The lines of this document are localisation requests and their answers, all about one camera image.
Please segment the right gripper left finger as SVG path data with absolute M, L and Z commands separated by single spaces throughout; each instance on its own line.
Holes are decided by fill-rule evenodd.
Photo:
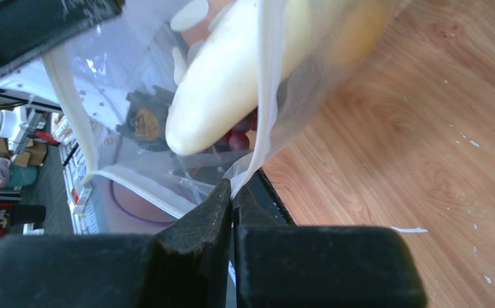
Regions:
M 155 235 L 8 235 L 0 307 L 225 307 L 230 196 L 222 180 Z

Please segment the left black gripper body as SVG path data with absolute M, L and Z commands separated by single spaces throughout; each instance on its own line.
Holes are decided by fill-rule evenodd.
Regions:
M 0 1 L 0 78 L 95 25 L 121 14 L 123 1 Z

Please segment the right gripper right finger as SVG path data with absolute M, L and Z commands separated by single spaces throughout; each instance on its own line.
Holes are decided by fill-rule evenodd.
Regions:
M 298 226 L 263 171 L 234 201 L 238 307 L 425 307 L 410 250 L 387 227 Z

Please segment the purple grape bunch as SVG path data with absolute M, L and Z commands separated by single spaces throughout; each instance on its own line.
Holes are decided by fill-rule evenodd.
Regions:
M 215 152 L 249 150 L 251 141 L 249 134 L 258 127 L 257 109 L 254 109 L 239 123 L 233 126 L 214 146 Z

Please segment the clear polka dot zip bag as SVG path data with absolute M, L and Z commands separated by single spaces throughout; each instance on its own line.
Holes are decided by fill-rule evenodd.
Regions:
M 128 1 L 42 62 L 85 158 L 130 214 L 234 198 L 366 57 L 401 1 Z

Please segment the white radish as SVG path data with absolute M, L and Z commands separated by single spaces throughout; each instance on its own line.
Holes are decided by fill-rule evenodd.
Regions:
M 181 156 L 207 149 L 258 108 L 269 76 L 288 86 L 311 76 L 341 19 L 342 1 L 236 1 L 181 79 L 165 138 Z

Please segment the small yellow fruit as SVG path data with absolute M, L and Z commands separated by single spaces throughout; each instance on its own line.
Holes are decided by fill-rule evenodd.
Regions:
M 342 1 L 341 19 L 333 26 L 323 59 L 331 65 L 350 65 L 368 55 L 394 12 L 393 1 Z

